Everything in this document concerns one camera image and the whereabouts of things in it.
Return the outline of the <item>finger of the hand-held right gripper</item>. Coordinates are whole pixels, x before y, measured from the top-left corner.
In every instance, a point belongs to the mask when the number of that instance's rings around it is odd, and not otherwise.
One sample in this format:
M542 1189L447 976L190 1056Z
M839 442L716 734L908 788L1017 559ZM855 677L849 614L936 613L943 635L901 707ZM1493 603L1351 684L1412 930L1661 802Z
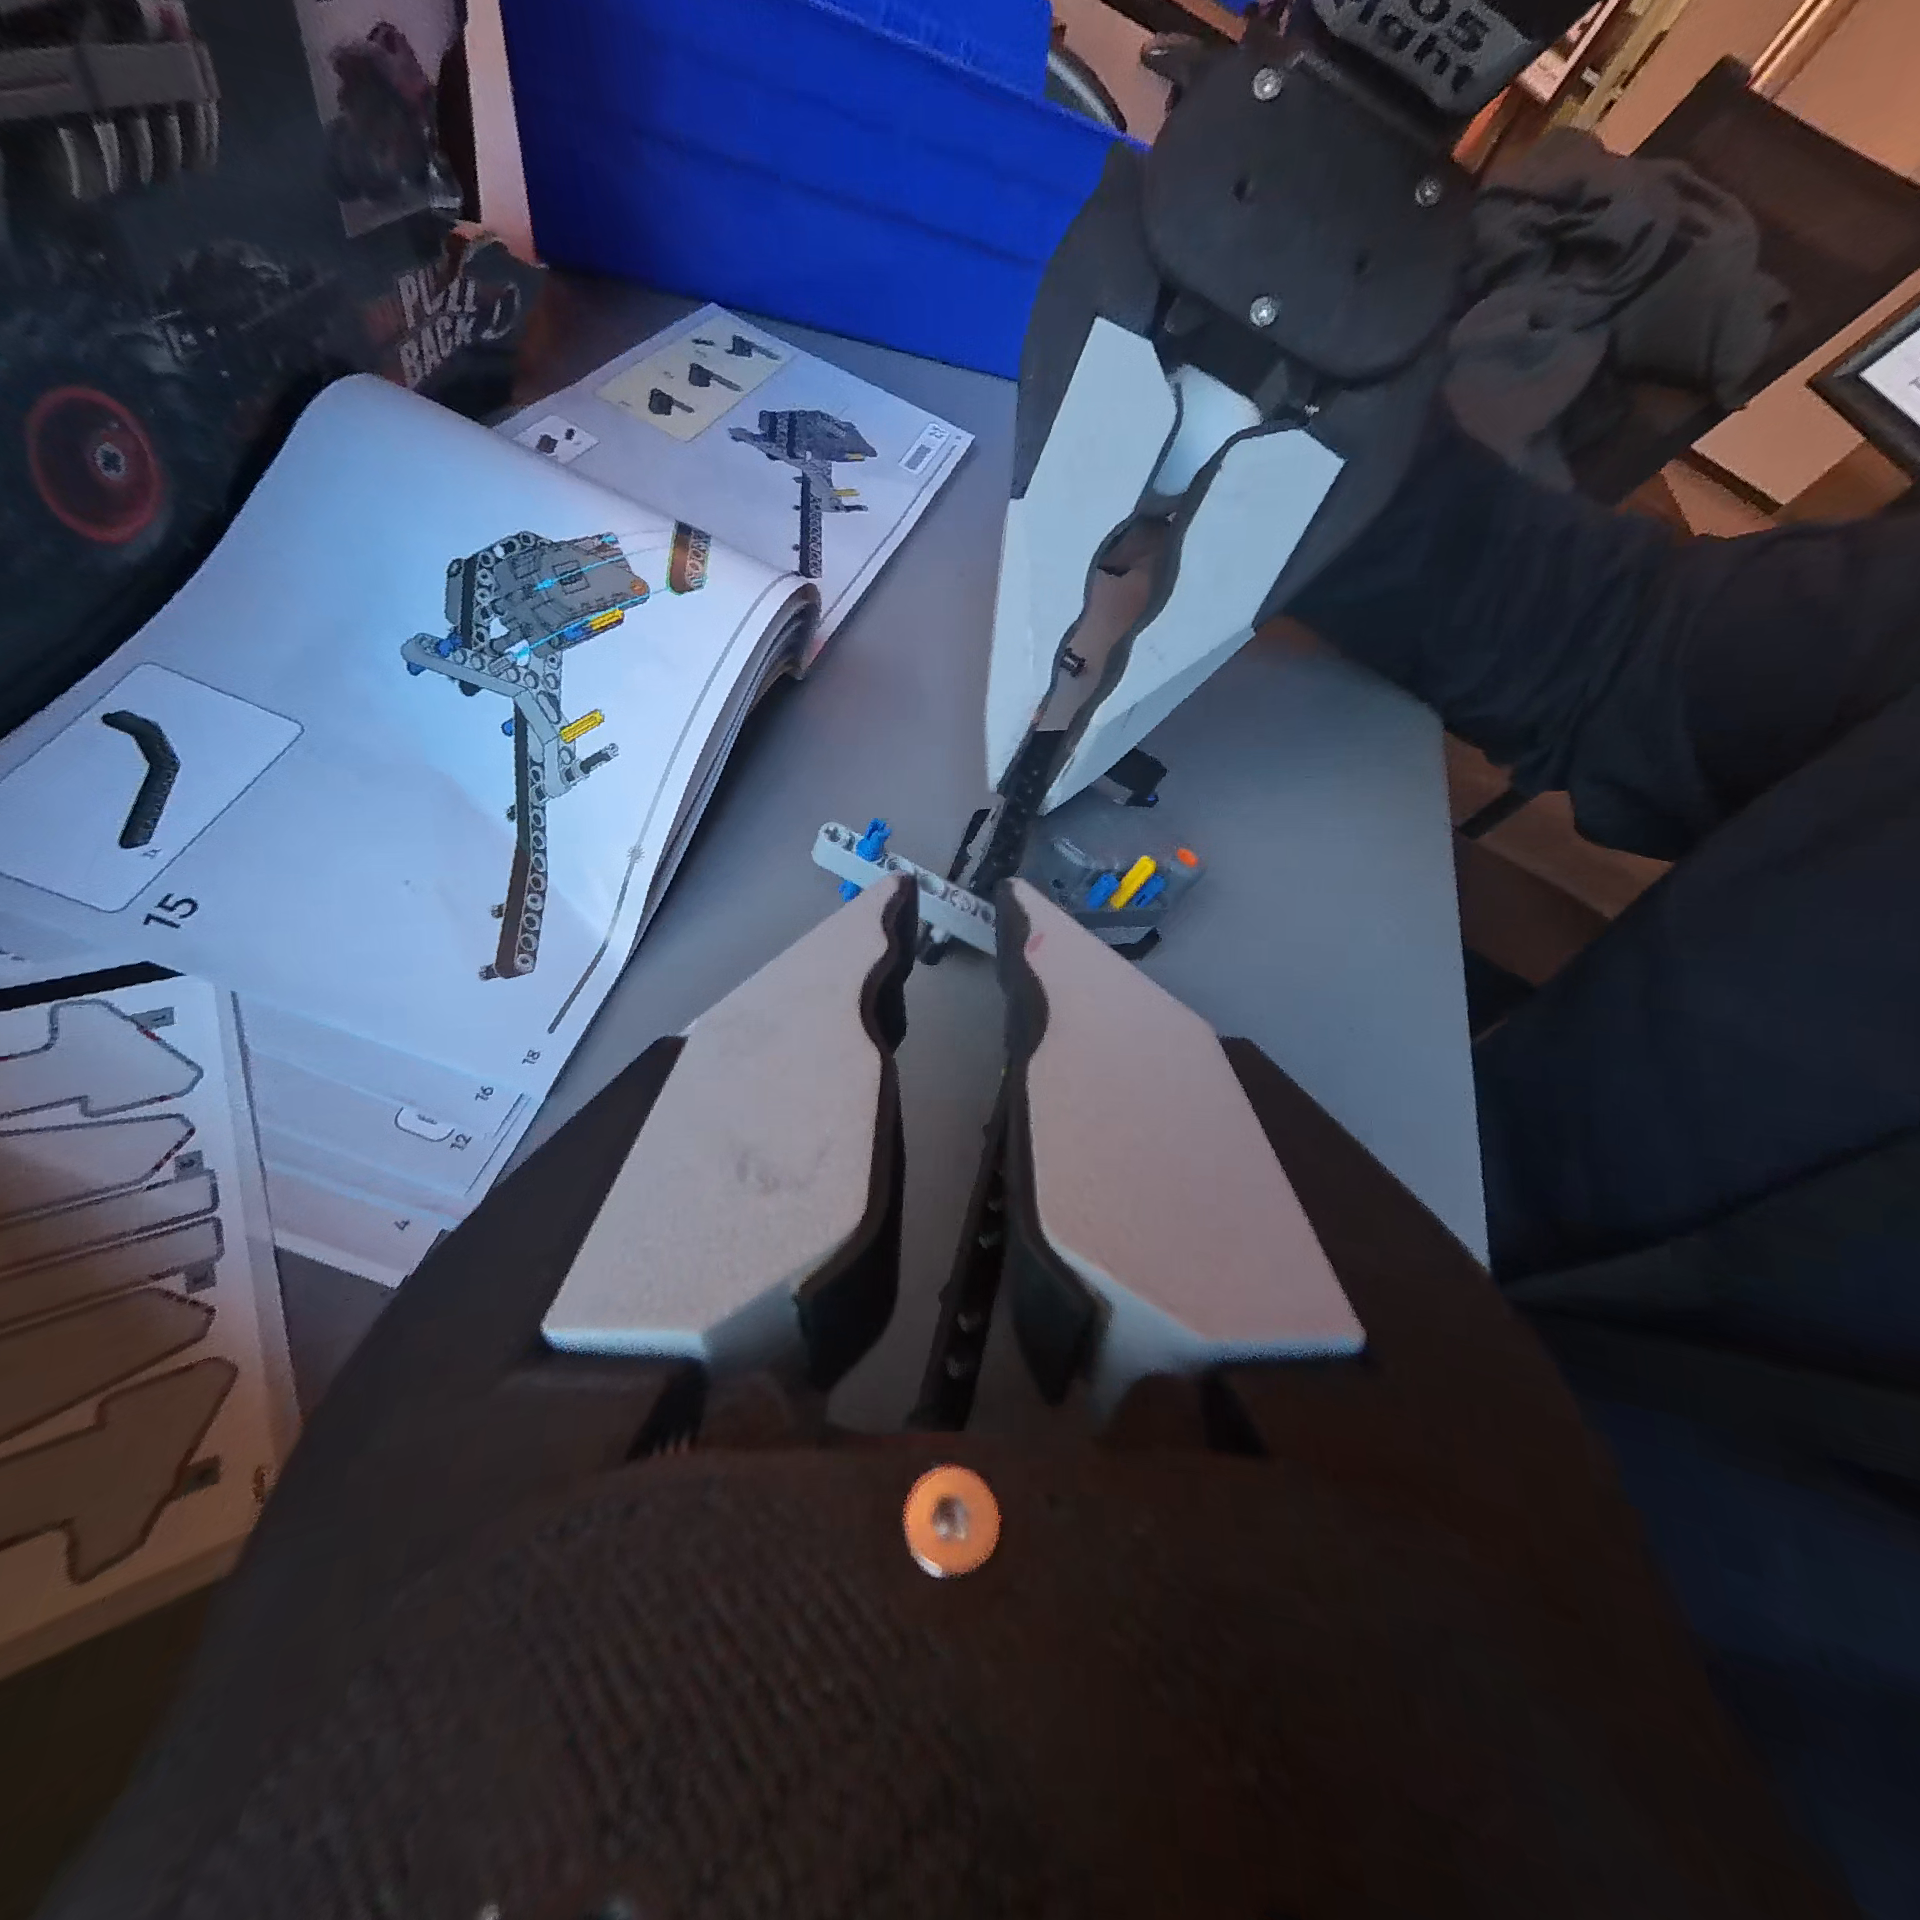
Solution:
M1192 374L1190 384L1207 459L1190 471L1190 491L1176 495L1176 514L1200 495L1197 476L1230 442L1272 429L1212 374ZM1147 338L1111 320L1092 323L1027 491L1005 511L982 711L992 784L1040 726L1097 558L1136 517L1165 447L1182 438L1185 398Z
M1342 459L1301 428L1246 432L1197 476L1142 611L1067 726L1040 813L1103 778L1252 637L1259 608L1320 511Z

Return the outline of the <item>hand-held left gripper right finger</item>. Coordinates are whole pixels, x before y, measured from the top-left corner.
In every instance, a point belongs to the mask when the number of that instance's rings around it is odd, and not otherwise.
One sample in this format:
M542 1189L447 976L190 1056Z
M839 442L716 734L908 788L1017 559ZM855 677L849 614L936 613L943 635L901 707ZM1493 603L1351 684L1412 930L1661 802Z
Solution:
M1361 1320L1213 1026L1027 880L997 898L1005 1277L1044 1404L1351 1360Z

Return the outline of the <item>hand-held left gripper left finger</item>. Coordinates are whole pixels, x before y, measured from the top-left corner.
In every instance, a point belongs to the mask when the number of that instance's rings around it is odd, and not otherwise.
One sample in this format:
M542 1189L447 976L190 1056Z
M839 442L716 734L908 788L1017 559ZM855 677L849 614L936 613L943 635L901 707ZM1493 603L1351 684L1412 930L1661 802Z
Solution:
M545 1308L551 1351L827 1395L879 1342L919 904L879 877L697 1018Z

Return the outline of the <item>long black lego beam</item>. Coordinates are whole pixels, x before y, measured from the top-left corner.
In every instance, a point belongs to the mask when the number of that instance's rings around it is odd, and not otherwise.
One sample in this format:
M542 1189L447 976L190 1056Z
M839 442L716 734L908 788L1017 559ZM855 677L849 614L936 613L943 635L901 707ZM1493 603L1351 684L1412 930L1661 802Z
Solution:
M981 1159L931 1340L909 1431L960 1434L973 1414L992 1333L1008 1328L1044 1406L1062 1406L1087 1378L1101 1309L1071 1272L1040 1218L1040 1122L1032 1066L1048 1006L1027 960L1032 909L1013 901L1047 788L1065 759L1065 734L1032 726L993 778L950 872L958 904L990 908L981 962L993 984L998 1068Z

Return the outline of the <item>grey lego assembly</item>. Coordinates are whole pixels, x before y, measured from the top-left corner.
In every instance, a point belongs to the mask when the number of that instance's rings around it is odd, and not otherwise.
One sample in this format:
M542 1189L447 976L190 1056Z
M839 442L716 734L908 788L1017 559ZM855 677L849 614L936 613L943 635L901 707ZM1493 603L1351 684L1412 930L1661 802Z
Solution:
M1009 802L982 807L968 821L948 872L893 850L883 818L863 828L825 822L812 862L832 875L841 901L877 880L904 875L919 888L919 960L936 965L948 951L993 956L993 888L1019 877L1123 958L1141 960L1163 939L1165 924L1209 875L1188 832L1160 811L1165 762L1128 749L1091 788L1036 818L1024 848L1013 850Z

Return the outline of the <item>person's right forearm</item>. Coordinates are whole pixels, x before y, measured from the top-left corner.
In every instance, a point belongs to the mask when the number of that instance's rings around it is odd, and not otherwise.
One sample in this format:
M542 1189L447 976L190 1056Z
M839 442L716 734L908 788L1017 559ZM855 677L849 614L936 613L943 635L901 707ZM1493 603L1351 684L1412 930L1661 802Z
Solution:
M1603 848L1676 862L1787 786L1916 837L1916 511L1683 538L1440 423L1286 613Z

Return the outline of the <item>black toy set box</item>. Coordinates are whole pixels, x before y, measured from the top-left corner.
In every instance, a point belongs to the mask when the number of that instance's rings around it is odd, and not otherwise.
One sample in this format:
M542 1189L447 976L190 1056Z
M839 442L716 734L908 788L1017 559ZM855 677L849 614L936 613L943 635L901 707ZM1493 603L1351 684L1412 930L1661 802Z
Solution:
M480 227L469 4L1 4L1 726L372 373L489 419L542 275Z

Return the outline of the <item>dark cloth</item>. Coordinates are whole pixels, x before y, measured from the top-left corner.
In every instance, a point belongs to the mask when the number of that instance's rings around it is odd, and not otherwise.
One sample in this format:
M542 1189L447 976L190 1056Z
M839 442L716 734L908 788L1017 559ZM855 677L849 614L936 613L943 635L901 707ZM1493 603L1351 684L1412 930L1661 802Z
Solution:
M1614 154L1574 127L1480 178L1460 299L1447 407L1556 491L1641 386L1744 405L1792 309L1737 196L1683 159Z

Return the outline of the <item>blue plastic bin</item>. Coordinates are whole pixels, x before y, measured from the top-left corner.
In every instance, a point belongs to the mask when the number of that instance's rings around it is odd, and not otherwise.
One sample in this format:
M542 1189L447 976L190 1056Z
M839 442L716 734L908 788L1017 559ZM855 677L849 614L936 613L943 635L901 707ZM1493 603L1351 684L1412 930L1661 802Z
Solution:
M1111 150L1141 150L1047 99L1047 4L497 12L545 267L993 376Z

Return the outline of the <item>person's legs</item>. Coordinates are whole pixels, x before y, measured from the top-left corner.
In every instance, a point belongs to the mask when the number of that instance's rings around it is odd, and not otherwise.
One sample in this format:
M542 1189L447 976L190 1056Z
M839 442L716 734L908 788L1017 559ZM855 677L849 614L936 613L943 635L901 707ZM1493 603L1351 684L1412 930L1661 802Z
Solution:
M1916 696L1478 1051L1494 1271L1790 1812L1918 1906Z

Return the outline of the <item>black framed screen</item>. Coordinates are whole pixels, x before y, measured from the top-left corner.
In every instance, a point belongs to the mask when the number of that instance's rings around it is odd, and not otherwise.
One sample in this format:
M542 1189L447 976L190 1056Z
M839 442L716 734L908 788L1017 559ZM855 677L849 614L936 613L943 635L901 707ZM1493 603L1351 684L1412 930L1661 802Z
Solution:
M1918 293L1808 380L1840 420L1903 479L1918 479Z

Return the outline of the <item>sticker sheet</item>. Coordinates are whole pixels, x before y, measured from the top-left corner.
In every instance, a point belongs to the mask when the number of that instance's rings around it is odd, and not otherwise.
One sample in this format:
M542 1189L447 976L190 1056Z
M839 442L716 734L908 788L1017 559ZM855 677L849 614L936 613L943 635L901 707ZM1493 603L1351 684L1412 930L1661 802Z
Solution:
M227 1578L299 1434L232 997L5 980L1 1675Z

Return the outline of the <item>open instruction booklet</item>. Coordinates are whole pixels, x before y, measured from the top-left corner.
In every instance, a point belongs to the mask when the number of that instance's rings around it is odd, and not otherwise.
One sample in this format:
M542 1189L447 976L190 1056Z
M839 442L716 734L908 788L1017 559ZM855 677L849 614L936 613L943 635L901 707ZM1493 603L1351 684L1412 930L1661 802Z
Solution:
M5 944L229 990L277 1244L399 1282L584 1038L757 700L971 445L716 304L501 428L332 384L5 742Z

